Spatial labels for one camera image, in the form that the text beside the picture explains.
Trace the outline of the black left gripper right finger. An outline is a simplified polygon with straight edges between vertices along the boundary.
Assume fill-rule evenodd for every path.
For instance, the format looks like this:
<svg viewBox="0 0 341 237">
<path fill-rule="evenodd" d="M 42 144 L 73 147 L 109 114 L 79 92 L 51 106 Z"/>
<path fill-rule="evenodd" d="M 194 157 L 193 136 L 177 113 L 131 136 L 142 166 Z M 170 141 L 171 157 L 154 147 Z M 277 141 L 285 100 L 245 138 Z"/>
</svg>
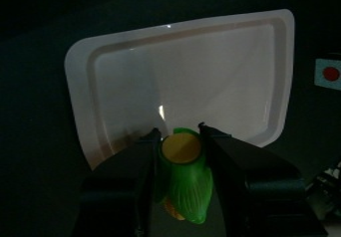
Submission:
<svg viewBox="0 0 341 237">
<path fill-rule="evenodd" d="M 328 237 L 297 167 L 217 128 L 198 128 L 226 237 Z"/>
</svg>

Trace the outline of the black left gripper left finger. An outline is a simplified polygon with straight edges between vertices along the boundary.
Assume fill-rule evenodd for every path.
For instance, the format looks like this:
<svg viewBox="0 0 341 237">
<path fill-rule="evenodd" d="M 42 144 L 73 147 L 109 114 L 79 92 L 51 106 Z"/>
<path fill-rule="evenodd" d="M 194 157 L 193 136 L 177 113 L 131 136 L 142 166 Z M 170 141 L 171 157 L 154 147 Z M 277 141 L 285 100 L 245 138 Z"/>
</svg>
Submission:
<svg viewBox="0 0 341 237">
<path fill-rule="evenodd" d="M 154 128 L 86 178 L 73 237 L 149 237 L 161 141 Z"/>
</svg>

